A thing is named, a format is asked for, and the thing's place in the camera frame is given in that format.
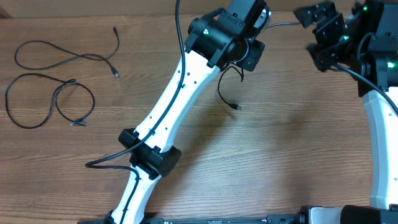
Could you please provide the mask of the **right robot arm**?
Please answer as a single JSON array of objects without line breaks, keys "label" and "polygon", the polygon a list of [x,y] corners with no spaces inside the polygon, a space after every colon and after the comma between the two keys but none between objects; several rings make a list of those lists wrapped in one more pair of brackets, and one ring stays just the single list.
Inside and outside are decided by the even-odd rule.
[{"label": "right robot arm", "polygon": [[397,223],[397,1],[356,1],[348,18],[332,1],[300,7],[307,47],[319,71],[346,72],[357,82],[371,134],[373,181],[368,206],[307,206],[296,223]]}]

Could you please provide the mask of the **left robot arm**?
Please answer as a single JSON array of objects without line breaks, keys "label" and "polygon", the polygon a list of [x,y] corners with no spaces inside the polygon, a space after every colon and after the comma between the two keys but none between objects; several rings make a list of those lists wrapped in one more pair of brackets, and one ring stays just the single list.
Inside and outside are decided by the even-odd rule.
[{"label": "left robot arm", "polygon": [[265,1],[232,1],[195,18],[174,75],[145,120],[125,129],[119,142],[130,153],[127,186],[119,205],[105,223],[140,223],[149,197],[160,178],[175,167],[181,151],[174,139],[201,92],[229,64],[253,71],[265,45],[256,37],[269,22]]}]

